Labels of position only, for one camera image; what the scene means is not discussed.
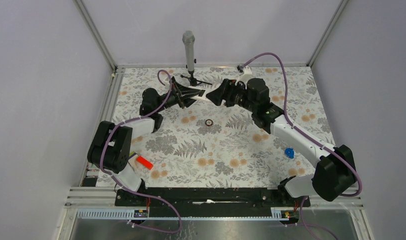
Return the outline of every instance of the small round object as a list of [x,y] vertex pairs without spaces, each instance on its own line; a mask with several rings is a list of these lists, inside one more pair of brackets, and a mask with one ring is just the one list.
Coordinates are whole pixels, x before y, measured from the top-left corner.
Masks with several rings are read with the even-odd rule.
[[214,124],[214,121],[212,121],[212,119],[207,119],[204,124],[206,124],[206,126],[210,127]]

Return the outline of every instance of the microphone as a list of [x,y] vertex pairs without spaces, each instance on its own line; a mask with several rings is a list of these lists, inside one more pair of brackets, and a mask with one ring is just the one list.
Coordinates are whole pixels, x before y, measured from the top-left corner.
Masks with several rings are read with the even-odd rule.
[[187,30],[182,35],[182,42],[185,46],[185,56],[187,58],[187,70],[188,73],[193,77],[194,73],[194,41],[196,38],[192,31]]

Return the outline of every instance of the metal frame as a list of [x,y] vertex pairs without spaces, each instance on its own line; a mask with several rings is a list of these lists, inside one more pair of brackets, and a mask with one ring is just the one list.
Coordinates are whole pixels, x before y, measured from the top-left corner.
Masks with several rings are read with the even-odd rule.
[[[113,73],[110,76],[109,84],[107,86],[107,90],[104,95],[103,106],[101,107],[98,122],[95,124],[94,131],[97,130],[97,127],[99,126],[99,123],[101,121],[111,121],[112,120],[113,113],[115,112],[116,102],[118,101],[119,91],[121,89],[121,84],[122,84],[122,79],[124,78],[124,74],[125,74],[125,68],[118,67],[116,69],[116,73]],[[88,166],[88,161],[85,160],[85,164],[82,169],[82,176],[81,176],[81,179],[79,180],[79,186],[81,186],[81,183],[84,180],[84,178],[86,178],[88,176],[87,175],[87,166]]]
[[[111,121],[113,113],[115,110],[116,101],[118,99],[119,90],[121,87],[122,79],[125,74],[125,68],[178,68],[184,67],[184,64],[160,64],[160,65],[150,65],[150,64],[131,64],[131,65],[119,65],[117,66],[112,55],[110,54],[106,44],[104,43],[102,36],[97,30],[85,4],[82,0],[73,0],[77,6],[80,14],[82,15],[88,29],[90,30],[92,36],[94,37],[96,44],[103,53],[104,58],[111,67],[113,71],[116,72],[111,76],[110,84],[107,88],[105,94],[105,101],[100,111],[99,121],[103,120]],[[325,32],[323,33],[318,45],[316,46],[312,56],[307,63],[288,63],[284,66],[286,67],[312,67],[316,61],[322,47],[324,46],[326,40],[328,39],[331,31],[335,27],[339,17],[341,16],[343,10],[345,9],[349,0],[341,0],[339,6],[337,7],[334,15],[331,18]],[[210,68],[210,67],[236,67],[236,63],[229,64],[196,64],[197,68]],[[279,64],[264,64],[264,63],[253,63],[251,67],[279,67]],[[355,187],[349,188],[345,193],[353,193],[356,190]],[[78,217],[78,212],[81,209],[94,209],[95,211],[104,210],[106,212],[119,212],[121,209],[131,209],[130,207],[117,207],[115,206],[116,193],[113,187],[72,187],[68,194],[65,208],[62,216],[62,224],[58,231],[59,240],[68,240],[72,234],[72,230],[75,226],[75,221]],[[371,227],[368,224],[368,219],[366,217],[365,209],[360,197],[338,197],[333,202],[328,202],[323,200],[318,195],[310,196],[311,207],[308,209],[313,210],[342,210],[346,209],[350,212],[353,220],[354,227],[356,229],[357,236],[360,240],[374,240]],[[291,210],[289,207],[273,207],[271,208],[273,213],[280,210]],[[252,218],[240,218],[235,220],[250,220]]]
[[[196,63],[195,68],[236,68],[239,63]],[[250,67],[280,67],[279,63],[250,63]],[[186,64],[129,64],[119,68],[185,68]],[[306,63],[284,63],[284,67],[307,67]]]
[[[356,191],[356,187],[351,187],[344,193],[350,194]],[[115,188],[113,187],[71,187],[66,203],[65,217],[58,239],[69,240],[75,221],[78,216],[86,216],[83,212],[91,213],[89,219],[124,219],[125,216],[117,213],[128,212],[132,209],[141,209],[140,207],[121,207],[115,206]],[[318,195],[310,196],[311,207],[305,207],[309,210],[347,210],[352,218],[354,228],[359,240],[374,240],[371,227],[365,214],[365,209],[360,197],[338,197],[332,202],[323,200]],[[220,221],[279,221],[278,212],[283,210],[292,210],[292,207],[272,207],[271,211],[274,217],[219,217],[219,218],[191,218],[184,220],[220,220]],[[177,220],[175,217],[154,218],[160,220]]]
[[112,55],[110,54],[108,47],[106,46],[105,42],[103,41],[102,36],[100,35],[99,31],[97,30],[96,25],[93,22],[88,10],[82,0],[73,0],[75,5],[77,6],[79,13],[82,15],[91,35],[94,37],[95,43],[97,44],[98,48],[100,48],[101,53],[103,53],[104,58],[106,59],[107,63],[109,64],[112,71],[116,69],[116,63],[113,60]]
[[310,57],[309,61],[307,62],[307,66],[311,67],[314,65],[318,55],[320,54],[321,49],[323,48],[325,42],[327,41],[328,37],[330,36],[331,31],[336,26],[337,21],[339,20],[340,16],[342,15],[343,10],[347,6],[349,0],[341,0],[340,4],[338,5],[337,9],[335,10],[334,15],[332,16],[331,20],[328,23],[322,37],[315,48],[312,56]]

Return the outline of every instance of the table surface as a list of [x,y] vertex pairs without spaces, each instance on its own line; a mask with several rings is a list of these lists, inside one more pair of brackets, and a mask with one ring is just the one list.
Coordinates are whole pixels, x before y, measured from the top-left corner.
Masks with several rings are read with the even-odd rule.
[[[180,84],[188,86],[180,74],[185,68],[165,68]],[[127,68],[123,76],[113,121],[121,122],[139,115],[142,92],[167,89],[157,80],[160,68]],[[262,78],[269,87],[271,101],[283,107],[284,79],[280,68],[252,67],[254,78]],[[334,144],[333,136],[309,67],[286,67],[288,80],[288,115],[322,140]],[[237,79],[234,67],[200,67],[198,80],[217,88],[223,79]],[[153,163],[148,170],[138,162],[133,168],[148,187],[276,187],[290,176],[314,173],[313,166],[298,152],[293,159],[284,151],[291,146],[267,134],[252,121],[251,113],[239,107],[215,106],[195,102],[186,109],[177,105],[161,112],[163,123],[153,133],[131,141],[131,151]],[[206,126],[207,119],[213,120]],[[115,183],[99,172],[96,187]]]

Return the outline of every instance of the gray microphone head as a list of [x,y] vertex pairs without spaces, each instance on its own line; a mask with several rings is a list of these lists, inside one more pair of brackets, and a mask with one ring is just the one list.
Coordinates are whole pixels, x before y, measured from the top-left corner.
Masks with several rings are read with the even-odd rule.
[[193,32],[190,30],[185,31],[182,35],[182,42],[184,44],[193,44],[194,40],[196,40],[196,38],[194,37]]

